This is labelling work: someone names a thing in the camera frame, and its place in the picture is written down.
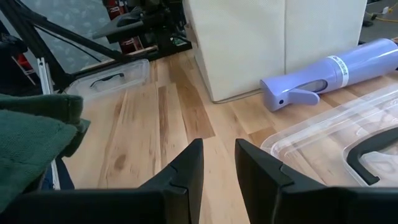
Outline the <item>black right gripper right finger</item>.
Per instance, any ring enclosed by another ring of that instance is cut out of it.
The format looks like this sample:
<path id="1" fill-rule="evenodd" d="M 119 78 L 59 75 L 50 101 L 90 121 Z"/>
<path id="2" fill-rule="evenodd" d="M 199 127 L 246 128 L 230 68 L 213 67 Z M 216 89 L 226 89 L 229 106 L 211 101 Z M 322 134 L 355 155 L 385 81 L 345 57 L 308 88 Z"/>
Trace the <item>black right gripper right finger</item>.
<path id="1" fill-rule="evenodd" d="M 329 187 L 245 139 L 235 141 L 235 163 L 251 223 L 397 224 L 395 187 Z"/>

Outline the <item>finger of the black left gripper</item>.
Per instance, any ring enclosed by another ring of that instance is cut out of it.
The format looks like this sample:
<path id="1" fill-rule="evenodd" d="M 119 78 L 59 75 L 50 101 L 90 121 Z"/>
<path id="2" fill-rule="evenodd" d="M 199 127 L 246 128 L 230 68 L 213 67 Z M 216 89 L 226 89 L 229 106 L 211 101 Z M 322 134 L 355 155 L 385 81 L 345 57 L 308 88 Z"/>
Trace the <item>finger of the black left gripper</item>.
<path id="1" fill-rule="evenodd" d="M 141 8 L 135 8 L 127 14 L 119 15 L 95 31 L 92 38 L 99 39 L 105 37 L 108 40 L 121 40 L 141 35 L 146 31 L 143 21 L 144 15 L 145 13 Z"/>

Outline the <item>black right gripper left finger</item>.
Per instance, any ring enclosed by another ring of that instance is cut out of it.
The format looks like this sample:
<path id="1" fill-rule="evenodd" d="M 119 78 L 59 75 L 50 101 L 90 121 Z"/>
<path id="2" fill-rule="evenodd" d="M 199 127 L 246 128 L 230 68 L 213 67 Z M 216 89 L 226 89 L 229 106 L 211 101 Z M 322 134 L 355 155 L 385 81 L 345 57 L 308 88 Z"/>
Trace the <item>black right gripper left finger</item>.
<path id="1" fill-rule="evenodd" d="M 23 194 L 2 212 L 1 223 L 198 223 L 203 180 L 198 138 L 138 188 Z"/>

